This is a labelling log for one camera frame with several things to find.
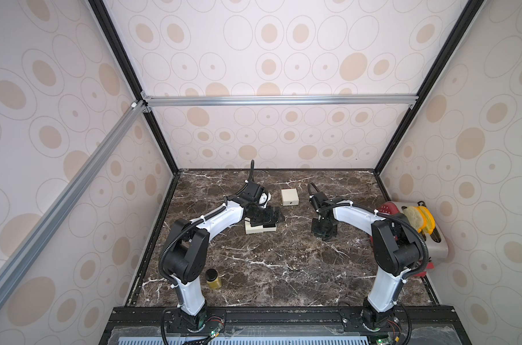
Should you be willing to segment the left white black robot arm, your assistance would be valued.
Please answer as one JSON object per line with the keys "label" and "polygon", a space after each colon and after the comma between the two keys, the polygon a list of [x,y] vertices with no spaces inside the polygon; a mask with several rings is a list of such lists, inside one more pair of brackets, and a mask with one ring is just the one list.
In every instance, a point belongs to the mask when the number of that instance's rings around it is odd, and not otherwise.
{"label": "left white black robot arm", "polygon": [[210,241],[244,219],[254,227],[275,226],[283,220],[281,209],[268,204],[271,194],[255,182],[254,169],[252,160],[245,185],[224,197],[222,205],[192,220],[179,219],[170,227],[158,272],[176,289],[178,307],[193,328],[201,328],[206,319],[199,276],[206,264]]}

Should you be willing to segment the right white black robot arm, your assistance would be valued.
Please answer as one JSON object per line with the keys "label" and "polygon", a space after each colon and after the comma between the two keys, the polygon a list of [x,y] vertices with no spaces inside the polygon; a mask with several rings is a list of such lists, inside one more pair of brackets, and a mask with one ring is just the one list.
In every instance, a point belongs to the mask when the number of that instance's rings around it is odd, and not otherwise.
{"label": "right white black robot arm", "polygon": [[309,201],[318,217],[311,231],[324,241],[337,235],[340,222],[369,234],[378,271],[371,292],[363,301],[363,324],[370,331],[385,326],[393,316],[399,294],[408,278],[426,269],[429,250],[419,232],[403,214],[390,215],[344,198],[328,198],[313,183]]}

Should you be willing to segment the cream drawer jewelry box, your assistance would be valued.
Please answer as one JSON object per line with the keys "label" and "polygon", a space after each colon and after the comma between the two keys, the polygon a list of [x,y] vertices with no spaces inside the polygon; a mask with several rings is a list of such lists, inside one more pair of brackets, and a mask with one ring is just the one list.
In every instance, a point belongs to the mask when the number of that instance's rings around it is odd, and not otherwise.
{"label": "cream drawer jewelry box", "polygon": [[259,226],[253,226],[248,219],[245,220],[245,233],[246,234],[260,234],[265,232],[275,232],[277,226],[275,224],[265,224]]}

